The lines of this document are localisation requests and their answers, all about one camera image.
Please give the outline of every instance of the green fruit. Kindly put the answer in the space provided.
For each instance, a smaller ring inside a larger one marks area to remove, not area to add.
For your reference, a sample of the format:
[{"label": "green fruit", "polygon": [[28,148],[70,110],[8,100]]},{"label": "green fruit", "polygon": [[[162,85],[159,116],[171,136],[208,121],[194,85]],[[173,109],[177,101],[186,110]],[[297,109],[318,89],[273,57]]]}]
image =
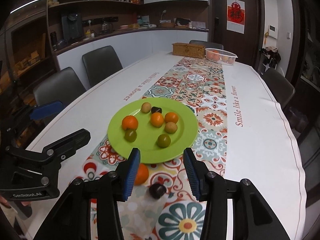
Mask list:
[{"label": "green fruit", "polygon": [[170,139],[169,135],[161,134],[158,137],[157,143],[158,143],[159,147],[166,148],[166,147],[168,147],[170,145],[171,139]]},{"label": "green fruit", "polygon": [[134,142],[136,140],[136,138],[137,138],[137,132],[135,130],[128,129],[124,134],[124,138],[128,142]]}]

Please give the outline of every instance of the ceiling light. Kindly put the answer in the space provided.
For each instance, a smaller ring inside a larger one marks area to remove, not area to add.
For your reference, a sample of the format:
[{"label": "ceiling light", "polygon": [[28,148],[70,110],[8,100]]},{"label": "ceiling light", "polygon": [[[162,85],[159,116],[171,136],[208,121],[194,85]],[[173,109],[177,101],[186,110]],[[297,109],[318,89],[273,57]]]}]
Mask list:
[{"label": "ceiling light", "polygon": [[18,7],[17,9],[14,9],[11,13],[15,12],[16,10],[21,9],[22,7],[27,6],[27,5],[30,4],[30,3],[36,2],[36,1],[39,1],[39,0],[33,0],[33,1],[31,1],[31,2],[28,2],[28,3],[26,3],[26,4],[24,4],[24,5],[20,6],[20,7]]}]

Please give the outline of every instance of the black chair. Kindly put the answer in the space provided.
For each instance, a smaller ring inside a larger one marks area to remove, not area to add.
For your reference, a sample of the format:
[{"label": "black chair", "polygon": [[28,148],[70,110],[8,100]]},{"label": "black chair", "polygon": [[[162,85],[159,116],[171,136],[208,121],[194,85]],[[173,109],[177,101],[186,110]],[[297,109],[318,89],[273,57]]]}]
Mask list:
[{"label": "black chair", "polygon": [[90,51],[82,56],[82,61],[91,87],[123,69],[112,46]]},{"label": "black chair", "polygon": [[281,109],[284,109],[295,93],[293,85],[274,68],[268,68],[261,78],[281,105]]},{"label": "black chair", "polygon": [[204,45],[206,49],[223,49],[223,45],[222,44],[214,43],[214,42],[208,42],[208,41],[192,40],[192,41],[189,42],[189,44]]},{"label": "black chair", "polygon": [[[66,107],[84,92],[84,86],[71,67],[53,74],[33,90],[38,106],[60,101]],[[48,124],[55,116],[46,117],[44,123]]]}]

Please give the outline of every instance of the wooden door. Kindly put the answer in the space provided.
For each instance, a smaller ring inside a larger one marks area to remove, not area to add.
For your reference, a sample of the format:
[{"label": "wooden door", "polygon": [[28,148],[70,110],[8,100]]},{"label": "wooden door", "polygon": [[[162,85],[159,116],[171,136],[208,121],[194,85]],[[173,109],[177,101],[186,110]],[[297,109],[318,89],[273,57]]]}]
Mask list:
[{"label": "wooden door", "polygon": [[237,62],[254,68],[260,36],[258,0],[239,0],[245,3],[243,34],[227,30],[227,0],[212,1],[212,41],[236,54]]}]

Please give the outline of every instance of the table runner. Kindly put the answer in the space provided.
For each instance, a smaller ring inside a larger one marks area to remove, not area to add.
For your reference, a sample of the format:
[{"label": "table runner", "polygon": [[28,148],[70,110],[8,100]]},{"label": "table runner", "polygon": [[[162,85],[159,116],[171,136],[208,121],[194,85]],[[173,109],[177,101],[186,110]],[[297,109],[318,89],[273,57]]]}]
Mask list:
[{"label": "table runner", "polygon": [[[162,76],[142,98],[166,97],[182,102],[197,116],[199,130],[192,149],[210,170],[224,175],[227,155],[227,102],[223,69],[206,59],[185,57]],[[99,179],[115,170],[124,158],[111,147],[106,135],[75,178]],[[118,202],[124,238],[139,240],[199,239],[206,203],[191,193],[182,156],[148,165],[149,178],[133,188],[125,203]],[[148,194],[154,183],[166,186],[159,200]],[[97,238],[96,200],[91,205],[91,234]]]}]

